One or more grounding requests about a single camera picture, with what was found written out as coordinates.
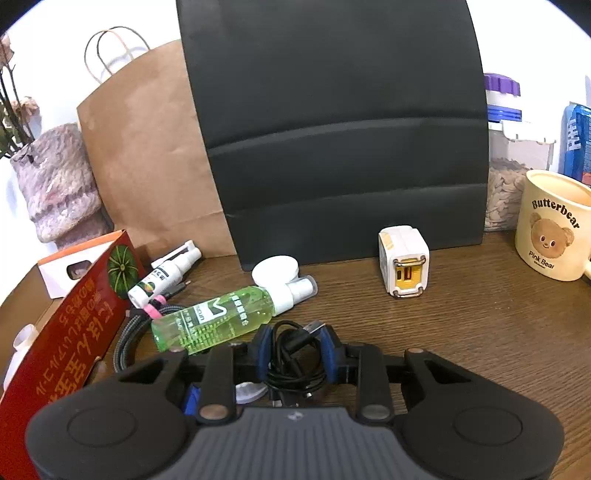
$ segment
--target white spray bottle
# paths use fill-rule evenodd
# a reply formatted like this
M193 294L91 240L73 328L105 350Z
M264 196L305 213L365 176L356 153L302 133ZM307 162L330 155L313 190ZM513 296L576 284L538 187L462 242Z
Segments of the white spray bottle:
M183 279L183 275L200 258L201 250L195 247L171 260L162 262L135 287L129 290L128 296L131 303L139 309L144 308L152 297L179 283Z

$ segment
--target brown paper bag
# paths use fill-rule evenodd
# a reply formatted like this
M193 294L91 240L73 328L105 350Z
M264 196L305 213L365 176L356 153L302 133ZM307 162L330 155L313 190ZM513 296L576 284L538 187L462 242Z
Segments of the brown paper bag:
M100 196L142 261L191 239L236 253L207 160L180 40L130 62L78 107Z

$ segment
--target small white bottle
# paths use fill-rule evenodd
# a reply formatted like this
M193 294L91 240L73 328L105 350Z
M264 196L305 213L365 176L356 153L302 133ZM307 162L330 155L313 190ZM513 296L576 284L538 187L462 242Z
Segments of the small white bottle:
M201 250L195 247L172 260L163 262L129 290L127 295L131 303L139 309L144 308L152 297L178 284L183 279L183 275L200 258Z
M8 370L6 372L6 377L4 377L4 391L8 389L8 385L10 384L12 377L17 372L19 365L21 364L22 360L25 358L25 355L31 348L31 345L35 341L35 339L39 336L39 332L37 328L32 325L25 325L20 332L18 332L17 337L14 339L12 346L16 350L14 355L10 360L10 364L8 366Z

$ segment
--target green liquid bottle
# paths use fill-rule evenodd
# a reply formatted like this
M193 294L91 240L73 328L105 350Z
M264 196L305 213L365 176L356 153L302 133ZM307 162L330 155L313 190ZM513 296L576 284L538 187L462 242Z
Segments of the green liquid bottle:
M161 352L184 348L197 353L257 330L316 293L310 276L267 288L246 287L154 319L152 333Z

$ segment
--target black mechanical device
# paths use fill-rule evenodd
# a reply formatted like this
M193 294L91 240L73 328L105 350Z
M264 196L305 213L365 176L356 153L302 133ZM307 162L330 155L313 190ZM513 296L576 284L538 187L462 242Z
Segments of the black mechanical device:
M207 354L166 352L45 407L26 444L42 479L543 480L563 445L545 407L429 351L383 355L320 332L327 380L357 386L343 407L236 408L264 381L271 328ZM181 405L200 384L196 414ZM395 415L389 385L408 413Z

